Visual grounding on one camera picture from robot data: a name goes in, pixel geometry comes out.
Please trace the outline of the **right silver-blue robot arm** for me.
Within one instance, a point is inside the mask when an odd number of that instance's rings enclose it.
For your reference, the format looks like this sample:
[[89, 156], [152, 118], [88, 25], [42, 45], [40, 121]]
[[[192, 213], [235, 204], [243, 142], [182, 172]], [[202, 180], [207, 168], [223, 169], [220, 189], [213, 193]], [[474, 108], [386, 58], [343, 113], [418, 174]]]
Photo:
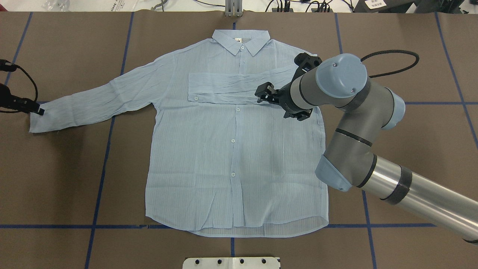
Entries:
[[362, 60], [342, 53], [322, 61], [299, 53], [297, 70], [280, 89], [266, 82], [257, 87], [258, 102], [279, 105], [285, 118], [303, 121], [314, 108], [332, 105], [343, 112], [316, 167], [316, 176], [340, 191], [352, 186], [461, 235], [477, 245], [478, 204], [444, 186], [372, 153], [381, 130], [404, 117], [405, 102], [372, 80]]

